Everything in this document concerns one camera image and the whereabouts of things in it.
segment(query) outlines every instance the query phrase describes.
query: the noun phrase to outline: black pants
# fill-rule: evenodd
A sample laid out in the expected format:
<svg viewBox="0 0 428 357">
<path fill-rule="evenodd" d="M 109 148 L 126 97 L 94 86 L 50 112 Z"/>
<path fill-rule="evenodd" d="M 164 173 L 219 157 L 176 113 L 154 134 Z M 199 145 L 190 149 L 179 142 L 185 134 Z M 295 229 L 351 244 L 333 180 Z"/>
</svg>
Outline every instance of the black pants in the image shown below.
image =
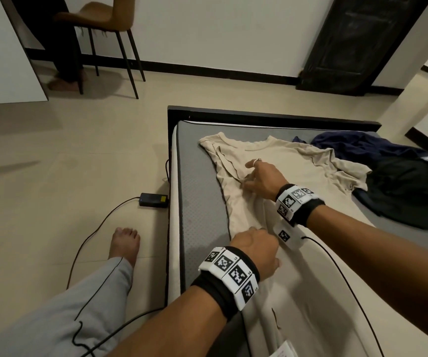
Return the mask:
<svg viewBox="0 0 428 357">
<path fill-rule="evenodd" d="M 54 62 L 59 77 L 68 82 L 78 79 L 82 68 L 81 52 L 73 26 L 55 23 L 58 12 L 68 12 L 65 0 L 12 0 L 33 35 Z"/>
</svg>

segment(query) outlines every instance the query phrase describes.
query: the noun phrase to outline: bed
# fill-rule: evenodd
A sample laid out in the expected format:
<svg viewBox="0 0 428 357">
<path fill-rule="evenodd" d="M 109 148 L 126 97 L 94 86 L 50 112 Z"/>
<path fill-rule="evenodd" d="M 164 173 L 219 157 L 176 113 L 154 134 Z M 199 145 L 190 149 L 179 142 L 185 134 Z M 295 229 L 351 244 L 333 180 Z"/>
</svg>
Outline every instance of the bed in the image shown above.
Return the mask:
<svg viewBox="0 0 428 357">
<path fill-rule="evenodd" d="M 288 141 L 298 136 L 309 142 L 327 130 L 374 133 L 379 128 L 379 123 L 371 121 L 168 107 L 171 202 L 166 303 L 186 290 L 198 275 L 199 264 L 214 246 L 230 241 L 222 189 L 211 159 L 198 144 L 199 139 L 222 131 L 227 137 L 241 141 L 260 141 L 272 135 Z M 379 217 L 355 202 L 376 227 L 428 248 L 428 231 Z M 241 314 L 226 326 L 210 355 L 251 355 Z"/>
</svg>

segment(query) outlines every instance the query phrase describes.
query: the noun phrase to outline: forearm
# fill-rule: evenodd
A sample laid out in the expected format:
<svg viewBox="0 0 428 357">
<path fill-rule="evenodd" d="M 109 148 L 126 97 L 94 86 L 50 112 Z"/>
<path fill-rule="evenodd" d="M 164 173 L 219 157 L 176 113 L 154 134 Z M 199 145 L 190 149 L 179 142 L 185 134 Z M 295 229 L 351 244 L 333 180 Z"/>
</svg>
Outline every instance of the forearm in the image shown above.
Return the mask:
<svg viewBox="0 0 428 357">
<path fill-rule="evenodd" d="M 378 295 L 428 334 L 428 251 L 327 206 L 307 227 Z"/>
<path fill-rule="evenodd" d="M 109 356 L 205 356 L 226 323 L 216 301 L 193 286 Z"/>
</svg>

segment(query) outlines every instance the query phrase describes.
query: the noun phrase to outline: gray mattress cover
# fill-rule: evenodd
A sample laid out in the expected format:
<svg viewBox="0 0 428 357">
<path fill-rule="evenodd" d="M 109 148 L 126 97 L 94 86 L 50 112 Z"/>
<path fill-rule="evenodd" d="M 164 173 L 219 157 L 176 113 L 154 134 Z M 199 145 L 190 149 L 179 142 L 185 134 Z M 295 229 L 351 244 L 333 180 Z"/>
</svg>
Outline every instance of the gray mattress cover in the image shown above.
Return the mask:
<svg viewBox="0 0 428 357">
<path fill-rule="evenodd" d="M 189 286 L 198 275 L 198 266 L 215 246 L 227 245 L 230 241 L 228 217 L 222 189 L 216 178 L 216 170 L 207 152 L 199 145 L 199 140 L 208 135 L 223 132 L 226 137 L 241 141 L 261 141 L 272 135 L 278 139 L 291 141 L 295 136 L 310 142 L 325 130 L 278 129 L 248 126 L 204 125 L 181 121 L 177 127 L 177 152 L 180 193 L 181 251 L 184 255 L 185 285 Z M 416 229 L 375 215 L 355 198 L 364 215 L 377 227 L 394 233 L 414 243 L 428 248 L 428 231 Z M 224 343 L 216 343 L 212 352 L 223 356 L 248 356 L 245 331 L 239 328 L 240 314 L 228 324 L 230 333 L 237 331 L 243 335 L 231 336 L 229 343 L 237 343 L 236 348 L 223 350 Z"/>
</svg>

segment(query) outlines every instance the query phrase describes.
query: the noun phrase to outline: gray sweatpants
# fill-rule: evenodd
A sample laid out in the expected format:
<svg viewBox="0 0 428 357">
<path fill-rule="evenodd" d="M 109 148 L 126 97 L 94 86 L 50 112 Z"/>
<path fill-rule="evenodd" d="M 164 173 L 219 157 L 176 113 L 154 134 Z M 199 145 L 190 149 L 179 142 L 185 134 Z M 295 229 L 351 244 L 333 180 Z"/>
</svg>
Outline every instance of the gray sweatpants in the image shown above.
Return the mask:
<svg viewBox="0 0 428 357">
<path fill-rule="evenodd" d="M 0 334 L 0 357 L 79 357 L 124 323 L 133 267 L 120 257 Z M 95 350 L 103 356 L 114 349 L 120 334 Z"/>
</svg>

